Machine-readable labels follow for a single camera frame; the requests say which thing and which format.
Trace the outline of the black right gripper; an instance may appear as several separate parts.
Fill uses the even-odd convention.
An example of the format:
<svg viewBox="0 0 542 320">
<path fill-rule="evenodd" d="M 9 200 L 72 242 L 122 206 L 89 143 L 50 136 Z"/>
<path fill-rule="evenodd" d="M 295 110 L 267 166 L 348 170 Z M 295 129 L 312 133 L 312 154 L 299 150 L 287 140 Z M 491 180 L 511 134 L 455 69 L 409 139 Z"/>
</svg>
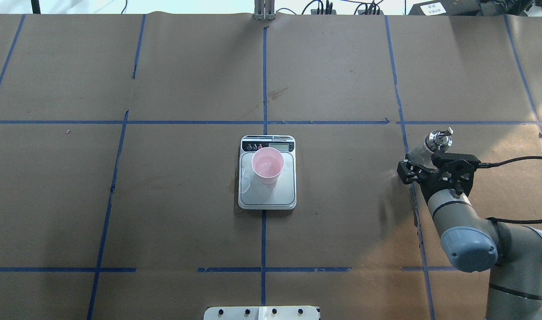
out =
<svg viewBox="0 0 542 320">
<path fill-rule="evenodd" d="M 441 173 L 430 164 L 430 160 L 409 153 L 397 164 L 397 176 L 401 182 L 405 185 L 417 182 L 425 200 L 441 190 L 453 190 L 454 194 L 462 191 L 468 196 L 473 187 L 474 172 L 464 170 L 458 176 L 454 172 Z"/>
</svg>

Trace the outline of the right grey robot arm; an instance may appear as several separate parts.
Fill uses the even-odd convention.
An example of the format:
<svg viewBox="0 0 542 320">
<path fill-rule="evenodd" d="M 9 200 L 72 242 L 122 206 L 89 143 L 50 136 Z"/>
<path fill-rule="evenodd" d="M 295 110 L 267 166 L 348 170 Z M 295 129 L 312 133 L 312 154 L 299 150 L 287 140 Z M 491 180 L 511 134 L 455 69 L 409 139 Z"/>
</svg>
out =
<svg viewBox="0 0 542 320">
<path fill-rule="evenodd" d="M 486 163 L 470 154 L 436 152 L 433 168 L 406 154 L 397 165 L 403 184 L 419 184 L 452 267 L 490 272 L 486 320 L 542 320 L 542 230 L 531 221 L 483 219 L 468 194 Z"/>
</svg>

